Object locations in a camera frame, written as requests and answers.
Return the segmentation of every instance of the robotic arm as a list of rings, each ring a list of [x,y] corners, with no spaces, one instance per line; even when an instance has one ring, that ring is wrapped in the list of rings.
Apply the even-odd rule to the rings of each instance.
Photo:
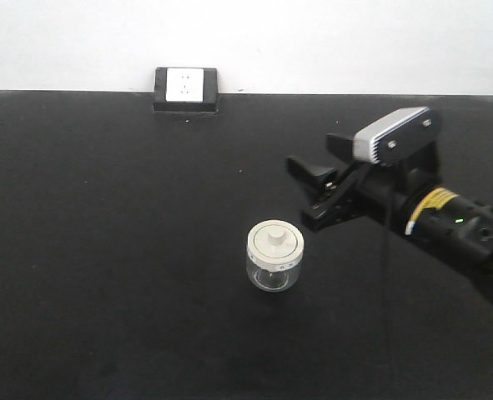
[[[477,287],[493,279],[493,207],[441,186],[439,131],[440,116],[428,107],[401,108],[353,138],[328,135],[328,150],[348,165],[342,173],[288,157],[288,172],[312,203],[304,225],[319,231],[362,215],[383,219]],[[479,287],[488,298],[489,287]]]

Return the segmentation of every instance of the black cable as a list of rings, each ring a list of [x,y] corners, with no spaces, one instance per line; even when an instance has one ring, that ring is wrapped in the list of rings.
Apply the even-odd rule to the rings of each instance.
[[[398,367],[396,365],[391,335],[393,332],[392,311],[389,298],[389,250],[390,227],[392,223],[393,206],[395,202],[395,186],[390,187],[389,200],[385,210],[385,220],[381,238],[380,286],[381,286],[381,322],[385,335],[385,351],[389,355],[390,376],[395,389],[400,386]]]

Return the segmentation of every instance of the white wall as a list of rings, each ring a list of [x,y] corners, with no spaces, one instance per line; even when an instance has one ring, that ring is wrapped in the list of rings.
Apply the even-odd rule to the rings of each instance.
[[[493,94],[493,1],[0,0],[0,89]]]

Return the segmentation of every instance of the yellow label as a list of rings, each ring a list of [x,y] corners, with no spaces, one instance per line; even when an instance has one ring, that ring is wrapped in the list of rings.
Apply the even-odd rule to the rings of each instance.
[[[405,234],[411,235],[413,233],[413,228],[415,227],[415,222],[419,219],[420,213],[425,208],[435,208],[441,210],[445,204],[447,204],[452,198],[456,198],[458,195],[451,192],[444,187],[438,187],[433,189],[431,192],[426,194],[422,200],[420,200],[418,206],[415,207],[413,213],[411,214],[410,220],[405,225]]]

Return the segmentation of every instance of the clear glass jar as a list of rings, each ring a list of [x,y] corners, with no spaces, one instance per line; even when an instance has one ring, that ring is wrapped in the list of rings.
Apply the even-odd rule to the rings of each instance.
[[[304,254],[304,238],[285,221],[258,223],[248,235],[246,272],[250,281],[266,292],[282,292],[299,276]]]

